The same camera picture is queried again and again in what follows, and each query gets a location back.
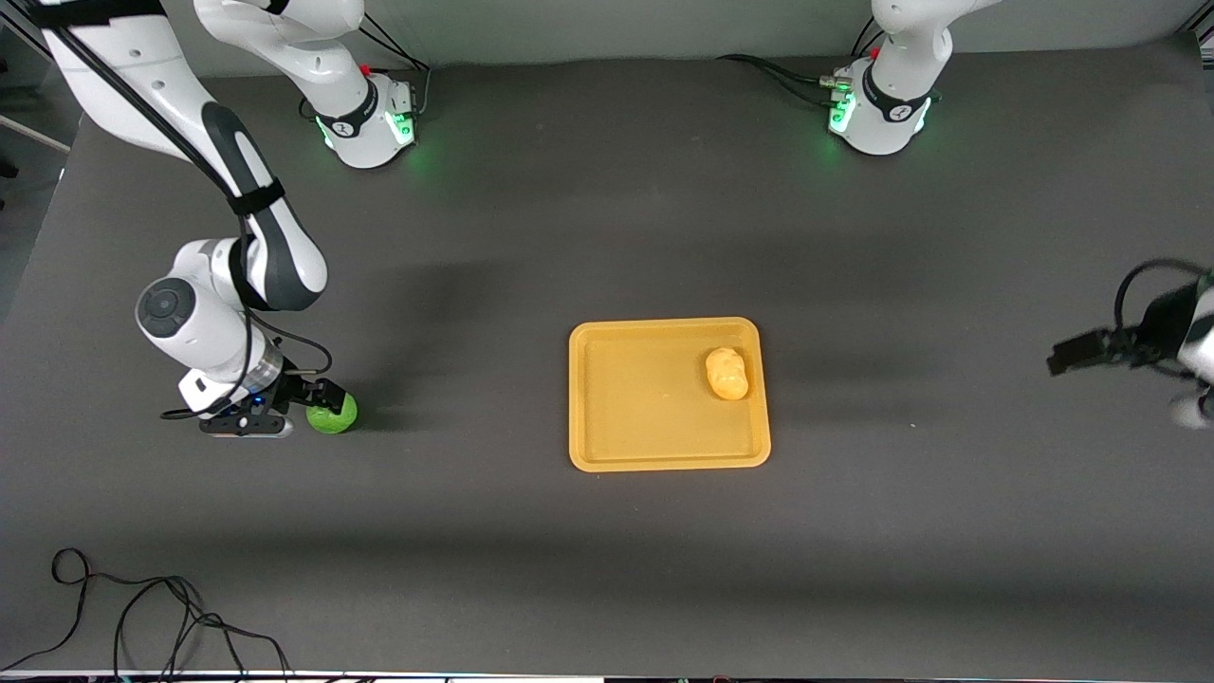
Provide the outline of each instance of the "wall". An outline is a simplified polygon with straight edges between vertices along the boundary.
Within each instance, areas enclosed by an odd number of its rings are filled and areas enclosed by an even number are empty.
[[[212,40],[189,0],[164,0],[199,75],[272,73]],[[1174,32],[1201,0],[1005,0],[958,21],[960,51],[1114,47]],[[404,46],[436,66],[725,52],[843,55],[869,17],[864,0],[367,0]],[[401,63],[358,34],[356,58]]]

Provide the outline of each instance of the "connector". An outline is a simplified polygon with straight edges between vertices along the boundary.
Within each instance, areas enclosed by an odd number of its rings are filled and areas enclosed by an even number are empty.
[[[1100,365],[1118,365],[1129,351],[1125,335],[1114,335],[1111,329],[1093,329],[1054,346],[1054,354],[1046,359],[1050,377],[1065,372]]]
[[[845,75],[819,75],[818,87],[838,90],[839,92],[851,92],[851,79]]]

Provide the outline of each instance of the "gray tabletop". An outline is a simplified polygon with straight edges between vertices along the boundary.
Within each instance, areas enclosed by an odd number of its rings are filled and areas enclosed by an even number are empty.
[[[74,545],[192,577],[299,668],[1214,679],[1214,437],[1169,425],[1164,379],[1044,363],[1139,260],[1214,258],[1199,80],[1191,36],[963,55],[868,158],[742,64],[460,67],[365,172],[287,79],[214,82],[329,258],[273,319],[361,405],[282,442],[155,419],[183,370],[135,298],[236,221],[86,124],[0,336],[0,659],[66,630]],[[569,330],[713,314],[761,330],[771,460],[574,469]],[[107,666],[129,596],[29,666]],[[132,613],[135,665],[175,615]],[[191,666],[229,667],[216,642]]]

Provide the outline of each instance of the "green led light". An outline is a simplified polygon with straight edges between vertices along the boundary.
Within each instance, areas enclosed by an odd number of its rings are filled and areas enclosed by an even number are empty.
[[[915,132],[919,132],[920,130],[923,130],[923,121],[927,120],[927,109],[929,108],[931,108],[931,97],[927,97],[927,101],[923,103],[923,113],[919,114],[919,123],[914,124],[914,131]]]
[[[835,112],[830,116],[830,130],[843,132],[847,130],[847,124],[851,121],[851,113],[856,110],[856,96],[849,92],[835,107],[840,108],[841,112]]]
[[[320,116],[316,116],[316,126],[320,129],[320,135],[324,136],[324,146],[333,149],[333,140],[329,140],[329,131],[324,129],[324,124],[320,123]]]
[[[384,120],[387,121],[387,126],[392,129],[392,136],[396,141],[404,146],[413,142],[413,126],[409,121],[408,114],[393,114],[392,112],[384,112]]]

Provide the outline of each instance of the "black strap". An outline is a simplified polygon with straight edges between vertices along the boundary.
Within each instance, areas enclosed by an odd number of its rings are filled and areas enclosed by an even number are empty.
[[[861,80],[861,85],[864,96],[881,110],[881,116],[889,123],[902,123],[909,119],[910,114],[918,112],[919,107],[923,107],[923,103],[931,95],[930,90],[913,99],[898,99],[897,97],[886,95],[877,86],[877,81],[873,80],[873,64],[869,64],[864,69],[864,78]]]
[[[283,183],[276,177],[266,187],[259,187],[253,192],[228,199],[228,205],[232,206],[232,210],[238,216],[251,216],[262,209],[270,207],[271,204],[282,199],[285,194]]]
[[[317,118],[337,137],[354,137],[363,129],[363,124],[369,121],[378,110],[379,87],[375,87],[374,82],[367,81],[367,97],[363,97],[363,103],[357,109],[344,116],[317,114]]]
[[[118,17],[165,16],[160,0],[83,0],[62,5],[33,5],[29,18],[38,28],[106,25]]]

